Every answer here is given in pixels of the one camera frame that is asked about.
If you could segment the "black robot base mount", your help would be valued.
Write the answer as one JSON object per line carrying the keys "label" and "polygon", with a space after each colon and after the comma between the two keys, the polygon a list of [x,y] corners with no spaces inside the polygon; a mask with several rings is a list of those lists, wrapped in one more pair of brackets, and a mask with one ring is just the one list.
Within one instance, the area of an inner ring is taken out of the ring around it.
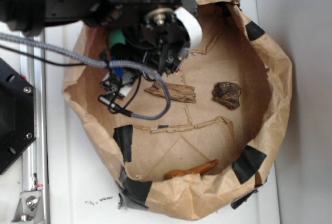
{"label": "black robot base mount", "polygon": [[1,174],[35,137],[34,87],[1,59]]}

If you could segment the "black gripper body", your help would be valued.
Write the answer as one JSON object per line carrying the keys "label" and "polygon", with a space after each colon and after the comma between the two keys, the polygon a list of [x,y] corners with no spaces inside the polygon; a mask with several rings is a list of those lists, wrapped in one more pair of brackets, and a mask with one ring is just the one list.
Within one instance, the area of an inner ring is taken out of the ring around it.
{"label": "black gripper body", "polygon": [[194,20],[198,17],[196,0],[99,0],[87,25],[113,30],[120,28],[134,48],[153,53],[151,66],[159,74],[173,73],[188,56],[194,40],[180,11]]}

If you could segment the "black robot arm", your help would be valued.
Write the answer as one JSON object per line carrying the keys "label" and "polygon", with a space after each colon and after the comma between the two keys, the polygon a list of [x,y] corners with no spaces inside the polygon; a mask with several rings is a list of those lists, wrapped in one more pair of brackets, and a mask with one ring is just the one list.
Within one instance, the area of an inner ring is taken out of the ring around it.
{"label": "black robot arm", "polygon": [[27,37],[77,21],[120,28],[130,47],[151,54],[159,73],[173,73],[202,41],[196,0],[1,0],[1,21]]}

